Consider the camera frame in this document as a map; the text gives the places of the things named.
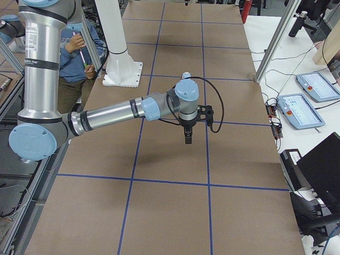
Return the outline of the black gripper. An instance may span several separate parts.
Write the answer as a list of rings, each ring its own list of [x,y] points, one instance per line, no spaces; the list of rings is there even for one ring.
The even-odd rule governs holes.
[[[184,120],[180,118],[179,123],[184,128],[185,144],[190,145],[192,143],[192,128],[196,125],[197,120]]]

